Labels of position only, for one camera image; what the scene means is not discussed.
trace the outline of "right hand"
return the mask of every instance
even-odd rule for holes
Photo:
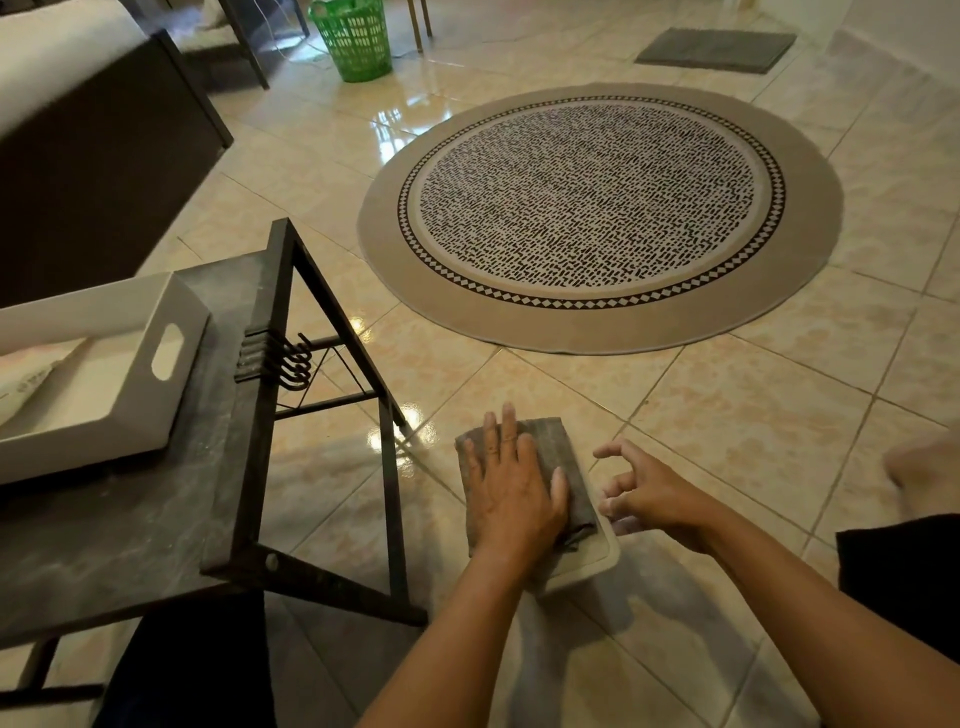
[[[707,553],[701,534],[711,515],[722,507],[719,501],[622,437],[593,451],[593,457],[613,455],[631,467],[604,487],[599,504],[616,534],[659,529],[687,548]]]

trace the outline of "white wall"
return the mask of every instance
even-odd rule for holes
[[[960,0],[854,0],[844,27],[960,86]]]
[[[852,0],[760,0],[758,8],[780,22],[797,28],[818,42],[827,44],[840,27]],[[913,0],[901,0],[903,3]]]

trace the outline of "green laundry basket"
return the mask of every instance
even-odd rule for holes
[[[371,81],[393,70],[383,0],[315,0],[308,12],[344,81]]]

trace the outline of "beige round rug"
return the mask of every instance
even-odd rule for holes
[[[789,123],[707,91],[595,84],[458,114],[360,211],[384,283],[510,347],[642,352],[744,324],[827,262],[840,183]]]

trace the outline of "handle cutout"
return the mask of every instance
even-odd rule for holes
[[[160,343],[156,345],[154,360],[150,368],[154,376],[160,381],[166,381],[174,372],[177,365],[177,358],[180,350],[183,348],[183,332],[176,324],[167,324],[160,337]]]

